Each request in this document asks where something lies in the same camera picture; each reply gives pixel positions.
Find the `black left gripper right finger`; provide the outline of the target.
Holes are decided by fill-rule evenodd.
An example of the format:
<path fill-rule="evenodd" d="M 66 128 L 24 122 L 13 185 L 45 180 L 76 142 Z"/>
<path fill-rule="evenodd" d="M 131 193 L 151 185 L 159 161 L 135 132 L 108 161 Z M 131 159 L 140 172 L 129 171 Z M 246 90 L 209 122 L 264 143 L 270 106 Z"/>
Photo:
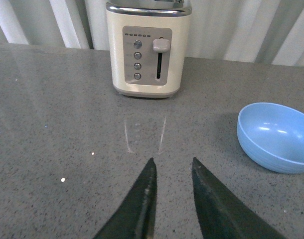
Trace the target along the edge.
<path fill-rule="evenodd" d="M 196 213 L 205 239 L 284 239 L 196 157 L 191 168 Z"/>

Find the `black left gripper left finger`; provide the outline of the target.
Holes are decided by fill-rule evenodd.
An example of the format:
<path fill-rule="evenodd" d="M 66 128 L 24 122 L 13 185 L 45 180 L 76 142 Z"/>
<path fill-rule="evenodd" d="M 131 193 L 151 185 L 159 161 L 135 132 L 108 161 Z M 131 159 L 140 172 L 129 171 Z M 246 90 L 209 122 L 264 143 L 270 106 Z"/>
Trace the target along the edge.
<path fill-rule="evenodd" d="M 157 201 L 157 170 L 150 158 L 120 206 L 95 239 L 152 239 Z"/>

